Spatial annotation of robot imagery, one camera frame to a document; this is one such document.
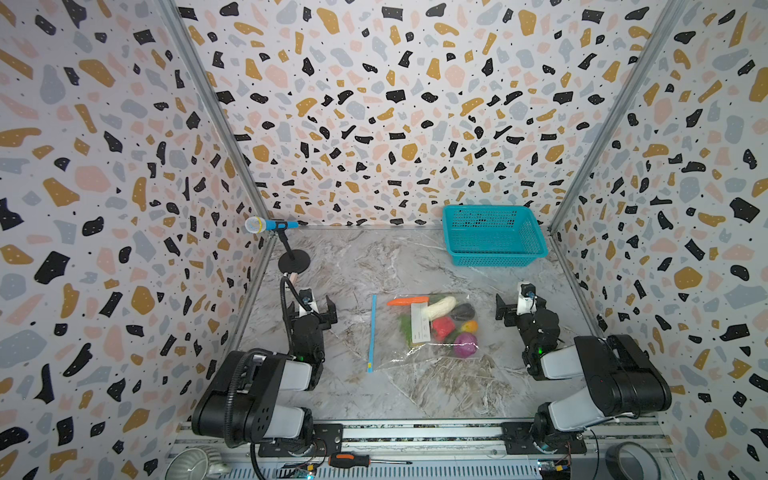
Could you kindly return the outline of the dark avocado toy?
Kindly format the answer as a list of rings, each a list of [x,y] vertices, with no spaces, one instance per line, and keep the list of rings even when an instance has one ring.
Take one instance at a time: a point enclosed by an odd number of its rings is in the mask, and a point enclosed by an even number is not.
[[[467,322],[476,317],[475,308],[469,303],[462,303],[454,307],[449,316],[456,322]]]

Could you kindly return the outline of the white radish toy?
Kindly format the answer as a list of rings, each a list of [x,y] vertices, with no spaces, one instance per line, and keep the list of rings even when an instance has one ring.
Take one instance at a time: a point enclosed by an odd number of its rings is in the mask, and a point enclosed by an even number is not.
[[[440,300],[428,304],[422,309],[422,316],[427,321],[433,321],[437,318],[447,316],[457,305],[457,299],[454,296],[445,296]]]

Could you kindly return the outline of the orange carrot toy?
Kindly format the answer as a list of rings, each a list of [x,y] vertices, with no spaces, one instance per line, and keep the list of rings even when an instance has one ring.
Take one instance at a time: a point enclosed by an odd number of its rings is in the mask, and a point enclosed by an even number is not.
[[[390,300],[388,306],[409,306],[413,304],[428,304],[428,296],[398,297]]]

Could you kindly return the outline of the green lettuce toy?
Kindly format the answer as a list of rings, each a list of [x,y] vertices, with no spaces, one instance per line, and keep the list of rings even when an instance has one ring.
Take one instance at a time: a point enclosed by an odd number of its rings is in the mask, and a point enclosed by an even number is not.
[[[406,342],[406,345],[409,348],[413,347],[412,342],[412,327],[411,327],[411,317],[409,315],[400,315],[398,317],[399,325],[400,325],[400,332],[402,333],[404,340]]]

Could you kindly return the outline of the clear zip top bag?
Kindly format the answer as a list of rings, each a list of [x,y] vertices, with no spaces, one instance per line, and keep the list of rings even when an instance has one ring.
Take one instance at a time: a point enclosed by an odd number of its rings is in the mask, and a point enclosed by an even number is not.
[[[470,358],[462,359],[454,355],[453,344],[464,322],[454,321],[455,331],[443,342],[437,342],[433,337],[431,322],[422,316],[422,309],[428,304],[413,304],[409,306],[388,306],[390,300],[398,297],[428,296],[429,303],[434,303],[445,296],[454,296],[457,305],[471,304],[476,311],[475,321],[479,324],[474,334],[478,340],[478,350]],[[400,332],[398,317],[411,317],[413,347],[406,345]],[[435,293],[391,293],[371,297],[370,345],[368,348],[367,370],[370,372],[385,369],[400,368],[420,364],[431,360],[454,359],[475,360],[485,353],[494,335],[492,318],[487,306],[481,302],[478,295],[465,291],[440,291]]]

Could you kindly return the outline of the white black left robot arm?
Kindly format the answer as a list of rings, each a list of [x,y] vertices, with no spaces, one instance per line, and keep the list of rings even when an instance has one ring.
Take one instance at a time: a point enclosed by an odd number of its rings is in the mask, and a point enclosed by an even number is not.
[[[300,454],[314,442],[310,409],[278,403],[283,391],[312,391],[325,363],[324,332],[338,321],[336,305],[317,315],[287,308],[294,352],[254,348],[230,352],[191,416],[194,434],[221,439],[227,447],[274,444]]]

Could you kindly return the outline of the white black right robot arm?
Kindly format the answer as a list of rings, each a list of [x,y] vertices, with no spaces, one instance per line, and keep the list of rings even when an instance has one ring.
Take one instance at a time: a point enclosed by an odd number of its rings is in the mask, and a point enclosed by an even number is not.
[[[565,343],[559,316],[530,283],[519,285],[515,301],[497,296],[489,307],[466,293],[373,297],[367,369],[409,380],[423,373],[416,389],[424,394],[436,388],[435,402],[453,404],[462,414],[501,413],[503,400],[513,394],[494,372],[501,363],[491,356],[501,346],[490,341],[493,329],[481,323],[487,313],[517,332],[522,371],[532,380],[583,384],[563,399],[542,403],[521,426],[507,425],[509,450],[559,453],[596,425],[670,407],[668,383],[631,336],[582,335]]]

